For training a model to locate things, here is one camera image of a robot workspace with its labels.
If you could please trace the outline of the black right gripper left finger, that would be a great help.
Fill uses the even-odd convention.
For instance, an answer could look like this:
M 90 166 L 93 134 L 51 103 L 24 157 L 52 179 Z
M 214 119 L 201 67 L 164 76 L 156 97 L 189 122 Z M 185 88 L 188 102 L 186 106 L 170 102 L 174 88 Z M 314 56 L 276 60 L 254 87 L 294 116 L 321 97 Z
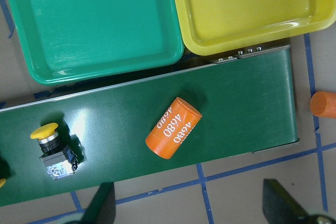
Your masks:
M 114 183 L 102 183 L 80 223 L 114 223 L 116 218 Z

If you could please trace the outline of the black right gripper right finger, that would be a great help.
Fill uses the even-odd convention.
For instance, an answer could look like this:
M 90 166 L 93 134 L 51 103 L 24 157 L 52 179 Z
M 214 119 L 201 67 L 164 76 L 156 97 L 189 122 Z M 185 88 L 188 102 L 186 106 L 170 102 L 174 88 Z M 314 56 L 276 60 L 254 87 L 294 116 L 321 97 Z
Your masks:
M 276 179 L 264 179 L 262 188 L 263 214 L 268 223 L 306 223 L 308 213 Z

